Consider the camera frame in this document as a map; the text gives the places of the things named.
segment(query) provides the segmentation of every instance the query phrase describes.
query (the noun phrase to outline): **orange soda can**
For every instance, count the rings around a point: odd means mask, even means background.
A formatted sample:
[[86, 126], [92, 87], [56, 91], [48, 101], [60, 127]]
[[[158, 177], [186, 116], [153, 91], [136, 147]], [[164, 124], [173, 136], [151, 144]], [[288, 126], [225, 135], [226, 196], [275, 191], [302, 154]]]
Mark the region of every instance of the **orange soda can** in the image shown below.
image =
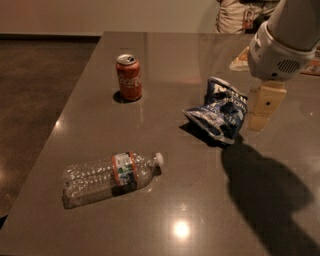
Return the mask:
[[131, 54], [122, 54], [117, 59], [116, 67], [121, 97], [129, 101], [140, 99], [142, 84], [139, 61]]

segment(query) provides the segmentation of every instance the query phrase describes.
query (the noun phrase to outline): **wall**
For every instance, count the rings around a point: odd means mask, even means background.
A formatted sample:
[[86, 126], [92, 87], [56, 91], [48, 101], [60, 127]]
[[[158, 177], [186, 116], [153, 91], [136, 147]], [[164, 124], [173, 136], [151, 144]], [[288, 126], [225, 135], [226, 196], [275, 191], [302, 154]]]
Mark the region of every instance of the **wall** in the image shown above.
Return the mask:
[[0, 33], [212, 32], [216, 0], [1, 0]]

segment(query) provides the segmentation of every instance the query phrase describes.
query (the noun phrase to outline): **gray table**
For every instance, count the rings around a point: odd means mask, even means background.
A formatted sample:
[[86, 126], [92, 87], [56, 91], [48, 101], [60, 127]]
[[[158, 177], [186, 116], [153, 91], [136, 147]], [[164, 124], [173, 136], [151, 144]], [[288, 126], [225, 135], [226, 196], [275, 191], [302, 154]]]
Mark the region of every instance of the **gray table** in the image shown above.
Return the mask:
[[[207, 78], [249, 92], [229, 70], [249, 35], [105, 33], [0, 232], [0, 254], [320, 255], [319, 78], [298, 75], [259, 136], [222, 148], [181, 110]], [[116, 57], [142, 66], [143, 97], [122, 104]], [[72, 210], [62, 170], [126, 151], [164, 154], [148, 187]]]

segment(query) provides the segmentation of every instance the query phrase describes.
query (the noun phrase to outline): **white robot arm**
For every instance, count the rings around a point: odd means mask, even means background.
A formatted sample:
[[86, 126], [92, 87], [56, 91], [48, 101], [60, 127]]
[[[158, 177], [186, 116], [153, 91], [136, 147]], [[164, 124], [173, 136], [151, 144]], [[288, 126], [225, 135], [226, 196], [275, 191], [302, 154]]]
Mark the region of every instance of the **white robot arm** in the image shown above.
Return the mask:
[[281, 0], [250, 42], [248, 66], [262, 80], [248, 129], [261, 131], [286, 95], [284, 81], [314, 57], [320, 41], [320, 0]]
[[250, 43], [250, 72], [261, 80], [289, 80], [314, 57], [319, 40], [320, 0], [281, 0]]

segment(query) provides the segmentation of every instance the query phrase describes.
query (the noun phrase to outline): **dark floor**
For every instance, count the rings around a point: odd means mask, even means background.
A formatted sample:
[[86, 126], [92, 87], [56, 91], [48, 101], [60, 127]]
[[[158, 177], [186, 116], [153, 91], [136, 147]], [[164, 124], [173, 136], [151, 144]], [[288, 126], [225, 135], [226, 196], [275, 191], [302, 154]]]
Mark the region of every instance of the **dark floor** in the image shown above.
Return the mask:
[[0, 40], [0, 228], [96, 40]]

